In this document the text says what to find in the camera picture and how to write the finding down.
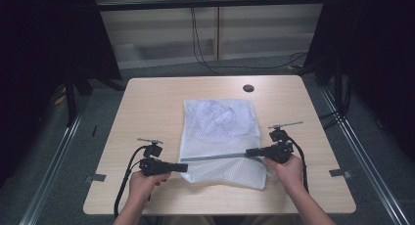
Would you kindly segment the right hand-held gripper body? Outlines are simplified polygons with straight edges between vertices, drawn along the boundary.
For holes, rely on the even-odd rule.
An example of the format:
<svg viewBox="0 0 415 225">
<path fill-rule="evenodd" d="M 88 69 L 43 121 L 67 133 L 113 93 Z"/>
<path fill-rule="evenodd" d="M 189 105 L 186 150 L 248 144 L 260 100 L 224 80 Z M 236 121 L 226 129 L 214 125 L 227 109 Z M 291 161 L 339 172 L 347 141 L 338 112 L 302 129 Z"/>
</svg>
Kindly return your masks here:
<svg viewBox="0 0 415 225">
<path fill-rule="evenodd" d="M 291 124 L 301 124 L 301 121 L 298 121 L 297 123 L 292 122 Z M 286 163 L 291 158 L 294 147 L 296 147 L 297 151 L 299 152 L 300 159 L 303 159 L 303 150 L 297 144 L 297 142 L 284 130 L 285 126 L 290 126 L 291 124 L 283 123 L 269 126 L 269 129 L 271 129 L 269 136 L 273 142 L 271 145 L 272 154 L 270 158 L 276 162 Z"/>
</svg>

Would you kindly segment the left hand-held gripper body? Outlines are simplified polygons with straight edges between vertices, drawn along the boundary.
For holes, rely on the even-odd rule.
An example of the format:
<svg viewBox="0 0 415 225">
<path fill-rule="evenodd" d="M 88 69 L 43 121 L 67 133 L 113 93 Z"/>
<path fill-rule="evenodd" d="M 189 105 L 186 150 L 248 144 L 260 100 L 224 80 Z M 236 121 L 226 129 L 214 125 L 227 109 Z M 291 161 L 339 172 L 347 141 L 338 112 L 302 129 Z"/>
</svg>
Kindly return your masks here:
<svg viewBox="0 0 415 225">
<path fill-rule="evenodd" d="M 160 140 L 150 140 L 150 145 L 144 146 L 143 158 L 139 160 L 139 168 L 145 176 L 160 175 L 170 171 L 168 163 L 159 160 L 161 151 Z"/>
</svg>

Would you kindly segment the white mesh laundry bag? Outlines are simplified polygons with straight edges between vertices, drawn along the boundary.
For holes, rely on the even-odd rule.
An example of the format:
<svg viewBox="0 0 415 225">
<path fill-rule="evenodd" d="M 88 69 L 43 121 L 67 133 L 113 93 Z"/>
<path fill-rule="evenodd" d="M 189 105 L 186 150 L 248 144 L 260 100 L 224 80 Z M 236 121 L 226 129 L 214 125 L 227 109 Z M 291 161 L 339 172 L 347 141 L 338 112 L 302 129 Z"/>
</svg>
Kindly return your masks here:
<svg viewBox="0 0 415 225">
<path fill-rule="evenodd" d="M 260 131 L 250 100 L 187 100 L 179 161 L 190 183 L 226 183 L 262 190 L 267 169 L 259 157 L 245 156 L 260 146 Z"/>
</svg>

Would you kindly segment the person's left hand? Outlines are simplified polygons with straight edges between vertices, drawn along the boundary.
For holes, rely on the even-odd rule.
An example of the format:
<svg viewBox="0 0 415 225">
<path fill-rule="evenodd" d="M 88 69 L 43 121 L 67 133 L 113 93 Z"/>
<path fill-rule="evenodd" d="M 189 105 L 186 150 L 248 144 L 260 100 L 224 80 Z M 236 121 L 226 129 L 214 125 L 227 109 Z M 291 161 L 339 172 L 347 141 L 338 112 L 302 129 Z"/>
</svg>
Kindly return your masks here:
<svg viewBox="0 0 415 225">
<path fill-rule="evenodd" d="M 147 203 L 154 189 L 170 176 L 170 173 L 144 176 L 141 171 L 134 172 L 129 181 L 128 201 L 134 204 Z"/>
</svg>

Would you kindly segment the person's right hand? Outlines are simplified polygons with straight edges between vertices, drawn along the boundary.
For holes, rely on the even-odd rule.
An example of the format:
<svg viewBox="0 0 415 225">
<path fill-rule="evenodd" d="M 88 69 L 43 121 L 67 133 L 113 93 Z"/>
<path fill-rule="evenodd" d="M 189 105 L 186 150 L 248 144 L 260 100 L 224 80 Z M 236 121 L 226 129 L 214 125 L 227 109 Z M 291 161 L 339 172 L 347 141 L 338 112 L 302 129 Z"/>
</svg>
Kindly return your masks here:
<svg viewBox="0 0 415 225">
<path fill-rule="evenodd" d="M 302 162 L 298 157 L 291 155 L 286 163 L 278 163 L 268 157 L 265 157 L 263 161 L 275 171 L 278 180 L 288 194 L 305 190 L 302 184 Z"/>
</svg>

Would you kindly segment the white crumpled cloth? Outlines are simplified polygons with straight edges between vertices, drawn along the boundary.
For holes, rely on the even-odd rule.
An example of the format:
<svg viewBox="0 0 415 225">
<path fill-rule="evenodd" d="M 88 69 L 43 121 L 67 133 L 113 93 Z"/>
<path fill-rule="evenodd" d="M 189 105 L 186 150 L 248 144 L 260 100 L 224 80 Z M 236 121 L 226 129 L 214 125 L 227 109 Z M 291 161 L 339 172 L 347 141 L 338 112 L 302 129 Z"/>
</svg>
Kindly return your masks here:
<svg viewBox="0 0 415 225">
<path fill-rule="evenodd" d="M 194 128 L 201 138 L 225 141 L 258 132 L 254 107 L 249 100 L 197 100 L 192 107 Z"/>
</svg>

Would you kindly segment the grey tape piece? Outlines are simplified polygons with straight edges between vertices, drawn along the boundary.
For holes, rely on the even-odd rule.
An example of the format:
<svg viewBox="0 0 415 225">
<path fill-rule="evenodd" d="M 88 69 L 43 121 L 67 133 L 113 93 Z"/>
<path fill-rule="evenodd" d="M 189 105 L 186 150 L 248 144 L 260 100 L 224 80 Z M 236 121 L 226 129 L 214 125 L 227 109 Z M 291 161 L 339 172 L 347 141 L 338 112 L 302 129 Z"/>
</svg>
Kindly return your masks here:
<svg viewBox="0 0 415 225">
<path fill-rule="evenodd" d="M 341 169 L 332 169 L 329 171 L 332 177 L 343 176 L 345 179 L 351 178 L 353 176 L 352 172 L 347 170 L 343 171 Z"/>
<path fill-rule="evenodd" d="M 92 183 L 93 181 L 104 182 L 106 177 L 107 175 L 104 175 L 104 174 L 87 175 L 84 179 L 84 182 L 86 183 Z"/>
</svg>

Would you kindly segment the black metal stand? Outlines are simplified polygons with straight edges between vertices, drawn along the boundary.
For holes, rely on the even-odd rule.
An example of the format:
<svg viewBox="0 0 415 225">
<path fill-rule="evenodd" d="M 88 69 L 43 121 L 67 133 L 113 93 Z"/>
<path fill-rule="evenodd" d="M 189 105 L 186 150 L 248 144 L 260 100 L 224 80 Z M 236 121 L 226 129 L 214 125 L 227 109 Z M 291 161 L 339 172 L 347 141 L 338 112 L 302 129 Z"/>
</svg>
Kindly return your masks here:
<svg viewBox="0 0 415 225">
<path fill-rule="evenodd" d="M 74 82 L 69 69 L 66 70 L 65 76 L 65 88 L 66 88 L 66 97 L 68 105 L 68 124 L 67 127 L 70 127 L 77 118 L 77 107 L 74 95 Z"/>
</svg>

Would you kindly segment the black curtain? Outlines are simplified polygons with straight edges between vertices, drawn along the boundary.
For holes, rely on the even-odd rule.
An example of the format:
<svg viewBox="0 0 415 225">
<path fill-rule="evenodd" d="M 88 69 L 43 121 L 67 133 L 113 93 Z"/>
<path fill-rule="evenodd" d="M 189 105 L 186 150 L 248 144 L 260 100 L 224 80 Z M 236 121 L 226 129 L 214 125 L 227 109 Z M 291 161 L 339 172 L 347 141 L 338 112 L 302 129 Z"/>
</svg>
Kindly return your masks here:
<svg viewBox="0 0 415 225">
<path fill-rule="evenodd" d="M 0 0 L 0 187 L 21 163 L 58 86 L 120 79 L 96 0 Z"/>
<path fill-rule="evenodd" d="M 325 0 L 304 66 L 347 75 L 415 161 L 415 0 Z"/>
</svg>

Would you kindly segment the black horizontal metal bar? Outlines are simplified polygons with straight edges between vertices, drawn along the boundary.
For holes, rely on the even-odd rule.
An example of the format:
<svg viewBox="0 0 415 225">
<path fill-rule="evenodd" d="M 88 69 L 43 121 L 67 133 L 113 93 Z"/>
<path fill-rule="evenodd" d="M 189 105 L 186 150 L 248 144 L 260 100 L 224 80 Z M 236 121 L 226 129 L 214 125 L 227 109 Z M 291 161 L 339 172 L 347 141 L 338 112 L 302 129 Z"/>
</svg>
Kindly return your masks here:
<svg viewBox="0 0 415 225">
<path fill-rule="evenodd" d="M 245 7 L 272 5 L 322 4 L 326 0 L 173 0 L 152 2 L 100 3 L 96 8 L 101 12 L 163 10 L 184 8 Z"/>
</svg>

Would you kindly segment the metal floor rail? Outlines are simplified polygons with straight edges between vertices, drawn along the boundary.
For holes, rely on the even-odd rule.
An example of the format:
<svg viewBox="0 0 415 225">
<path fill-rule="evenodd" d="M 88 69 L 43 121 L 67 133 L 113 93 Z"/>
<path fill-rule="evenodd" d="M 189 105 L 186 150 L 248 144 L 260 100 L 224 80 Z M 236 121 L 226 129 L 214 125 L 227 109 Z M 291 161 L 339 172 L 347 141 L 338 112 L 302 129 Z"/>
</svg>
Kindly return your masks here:
<svg viewBox="0 0 415 225">
<path fill-rule="evenodd" d="M 410 225 L 410 221 L 405 215 L 400 203 L 386 184 L 385 180 L 379 173 L 378 169 L 374 165 L 372 159 L 370 159 L 364 146 L 356 136 L 354 130 L 350 126 L 348 120 L 341 116 L 338 109 L 335 106 L 334 95 L 327 87 L 321 88 L 321 93 L 330 108 L 336 123 L 342 129 L 344 136 L 346 137 L 348 144 L 356 155 L 360 165 L 363 168 L 368 180 L 374 188 L 378 198 L 384 206 L 386 212 L 391 218 L 394 225 Z"/>
<path fill-rule="evenodd" d="M 32 200 L 26 208 L 19 225 L 36 225 L 43 207 L 47 202 L 49 194 L 52 190 L 53 184 L 59 174 L 64 159 L 66 158 L 71 142 L 77 132 L 87 104 L 88 102 L 85 102 L 80 106 L 80 110 L 75 116 L 74 121 L 69 127 L 66 128 L 65 134 L 58 146 L 58 149 L 55 152 L 54 157 L 49 164 L 38 189 L 36 190 Z"/>
</svg>

